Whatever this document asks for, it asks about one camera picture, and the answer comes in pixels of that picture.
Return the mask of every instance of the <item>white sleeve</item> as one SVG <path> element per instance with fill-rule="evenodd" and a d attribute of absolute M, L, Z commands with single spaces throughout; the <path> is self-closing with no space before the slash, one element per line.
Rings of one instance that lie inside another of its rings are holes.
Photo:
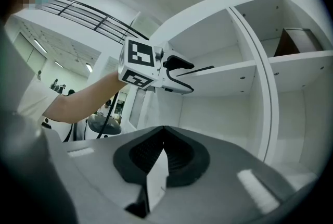
<path fill-rule="evenodd" d="M 59 94 L 34 77 L 26 89 L 18 113 L 38 121 Z"/>

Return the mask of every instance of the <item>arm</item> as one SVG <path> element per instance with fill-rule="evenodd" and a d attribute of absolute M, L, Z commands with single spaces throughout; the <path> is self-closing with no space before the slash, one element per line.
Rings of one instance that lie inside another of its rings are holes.
<path fill-rule="evenodd" d="M 96 112 L 125 85 L 118 80 L 118 72 L 113 72 L 70 96 L 58 95 L 43 116 L 60 122 L 78 122 Z"/>

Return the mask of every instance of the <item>metal railing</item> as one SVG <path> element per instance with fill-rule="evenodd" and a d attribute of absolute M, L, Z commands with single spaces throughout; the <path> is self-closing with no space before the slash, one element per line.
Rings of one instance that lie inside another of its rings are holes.
<path fill-rule="evenodd" d="M 127 36 L 149 39 L 119 19 L 75 0 L 49 0 L 38 9 L 72 20 L 120 44 Z"/>

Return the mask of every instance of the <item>fluorescent light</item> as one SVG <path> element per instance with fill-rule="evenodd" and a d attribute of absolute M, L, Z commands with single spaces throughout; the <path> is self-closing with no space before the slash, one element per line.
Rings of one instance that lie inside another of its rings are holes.
<path fill-rule="evenodd" d="M 35 43 L 47 54 L 47 51 L 41 46 L 41 44 L 36 39 Z"/>
<path fill-rule="evenodd" d="M 54 61 L 54 63 L 56 63 L 59 67 L 63 68 L 63 66 L 61 64 L 59 64 L 58 62 Z"/>
<path fill-rule="evenodd" d="M 85 65 L 87 66 L 90 73 L 93 72 L 93 69 L 92 69 L 91 65 L 89 65 L 88 63 L 86 63 Z"/>

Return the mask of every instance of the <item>black railing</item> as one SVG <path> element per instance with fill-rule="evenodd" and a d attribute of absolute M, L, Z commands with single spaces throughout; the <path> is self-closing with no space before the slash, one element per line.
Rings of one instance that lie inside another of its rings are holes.
<path fill-rule="evenodd" d="M 142 33 L 119 19 L 75 0 L 49 0 L 38 8 L 72 20 L 120 44 L 123 44 L 126 36 L 148 40 Z"/>

